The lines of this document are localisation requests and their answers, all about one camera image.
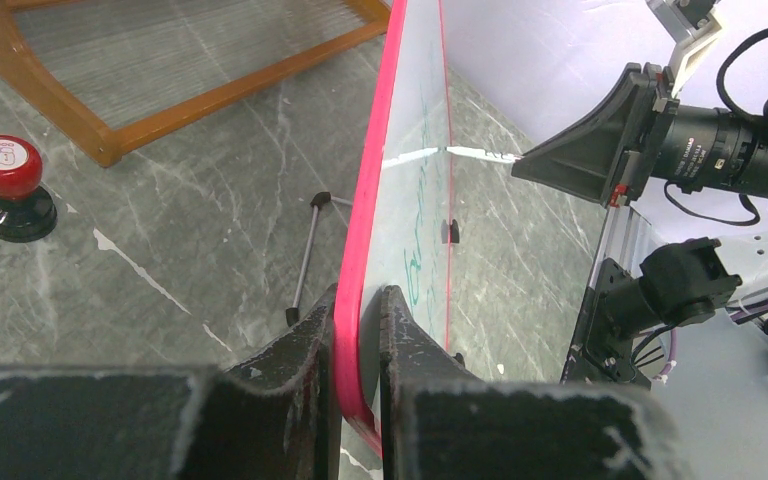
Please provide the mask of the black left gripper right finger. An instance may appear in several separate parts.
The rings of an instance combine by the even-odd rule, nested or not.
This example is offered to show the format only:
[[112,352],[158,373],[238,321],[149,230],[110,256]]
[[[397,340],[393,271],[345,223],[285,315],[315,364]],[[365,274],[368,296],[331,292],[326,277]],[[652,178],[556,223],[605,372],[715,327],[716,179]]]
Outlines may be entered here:
[[380,293],[380,406],[388,479],[679,479],[676,427],[641,388],[487,382]]

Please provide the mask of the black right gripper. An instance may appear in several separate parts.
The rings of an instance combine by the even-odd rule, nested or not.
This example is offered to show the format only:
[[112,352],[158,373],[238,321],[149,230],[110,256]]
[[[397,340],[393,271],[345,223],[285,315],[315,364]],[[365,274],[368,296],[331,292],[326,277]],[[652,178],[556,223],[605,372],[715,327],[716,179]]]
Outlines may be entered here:
[[524,153],[511,175],[610,207],[629,206],[652,176],[678,113],[669,66],[627,64],[583,118]]

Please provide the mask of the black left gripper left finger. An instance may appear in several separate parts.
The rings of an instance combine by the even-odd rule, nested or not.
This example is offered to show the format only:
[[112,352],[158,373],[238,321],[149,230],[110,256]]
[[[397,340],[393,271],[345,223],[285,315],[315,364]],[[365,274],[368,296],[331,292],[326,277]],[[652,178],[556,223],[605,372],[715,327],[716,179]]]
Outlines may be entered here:
[[335,479],[329,288],[243,362],[0,367],[0,479]]

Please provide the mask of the pink-framed whiteboard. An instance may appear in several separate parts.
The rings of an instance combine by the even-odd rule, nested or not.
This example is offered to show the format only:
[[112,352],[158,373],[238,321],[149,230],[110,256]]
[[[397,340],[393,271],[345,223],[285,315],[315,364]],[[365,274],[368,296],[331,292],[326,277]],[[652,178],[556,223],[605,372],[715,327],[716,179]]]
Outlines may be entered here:
[[453,198],[442,5],[396,1],[381,56],[333,310],[336,392],[347,423],[381,449],[377,381],[383,288],[449,340]]

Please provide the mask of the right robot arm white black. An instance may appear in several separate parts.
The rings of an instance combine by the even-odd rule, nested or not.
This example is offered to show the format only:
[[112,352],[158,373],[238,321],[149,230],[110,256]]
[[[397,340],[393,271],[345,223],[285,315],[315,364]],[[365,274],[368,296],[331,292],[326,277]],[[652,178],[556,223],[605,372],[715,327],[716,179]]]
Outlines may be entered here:
[[524,153],[513,177],[603,207],[625,206],[661,179],[685,193],[705,188],[768,199],[768,102],[747,120],[669,95],[668,68],[627,64],[587,115]]

